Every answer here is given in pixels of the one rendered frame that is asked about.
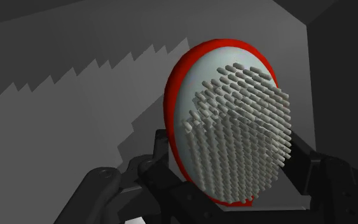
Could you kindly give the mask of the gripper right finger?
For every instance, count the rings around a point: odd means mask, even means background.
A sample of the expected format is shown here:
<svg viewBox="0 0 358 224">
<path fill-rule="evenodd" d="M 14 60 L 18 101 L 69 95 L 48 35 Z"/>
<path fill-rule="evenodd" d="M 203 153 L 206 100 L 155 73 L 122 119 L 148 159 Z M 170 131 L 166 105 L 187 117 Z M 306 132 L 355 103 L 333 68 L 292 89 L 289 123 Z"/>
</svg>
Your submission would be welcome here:
<svg viewBox="0 0 358 224">
<path fill-rule="evenodd" d="M 311 212 L 323 224 L 358 224 L 358 169 L 313 150 L 295 132 L 290 144 L 282 170 L 301 195 L 311 196 Z"/>
</svg>

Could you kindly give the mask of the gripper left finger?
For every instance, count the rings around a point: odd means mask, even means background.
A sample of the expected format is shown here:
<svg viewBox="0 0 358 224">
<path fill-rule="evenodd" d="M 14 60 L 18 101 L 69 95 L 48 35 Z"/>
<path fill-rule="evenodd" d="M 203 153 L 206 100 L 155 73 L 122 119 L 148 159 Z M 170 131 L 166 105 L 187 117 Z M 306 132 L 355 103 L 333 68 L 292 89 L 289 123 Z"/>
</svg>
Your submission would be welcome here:
<svg viewBox="0 0 358 224">
<path fill-rule="evenodd" d="M 128 169 L 89 171 L 53 224 L 219 224 L 219 207 L 194 183 L 168 167 L 168 142 L 157 130 L 153 154 L 131 159 Z"/>
</svg>

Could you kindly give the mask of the red hairbrush with grey bristles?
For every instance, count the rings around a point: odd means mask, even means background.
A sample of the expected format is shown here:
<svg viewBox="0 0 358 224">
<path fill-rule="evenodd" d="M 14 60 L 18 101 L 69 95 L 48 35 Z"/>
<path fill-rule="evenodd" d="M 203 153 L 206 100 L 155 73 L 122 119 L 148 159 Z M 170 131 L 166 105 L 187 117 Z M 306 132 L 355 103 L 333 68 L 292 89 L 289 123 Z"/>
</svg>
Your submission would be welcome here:
<svg viewBox="0 0 358 224">
<path fill-rule="evenodd" d="M 250 206 L 291 157 L 287 93 L 248 43 L 212 39 L 186 52 L 165 86 L 169 145 L 186 180 L 224 206 Z"/>
</svg>

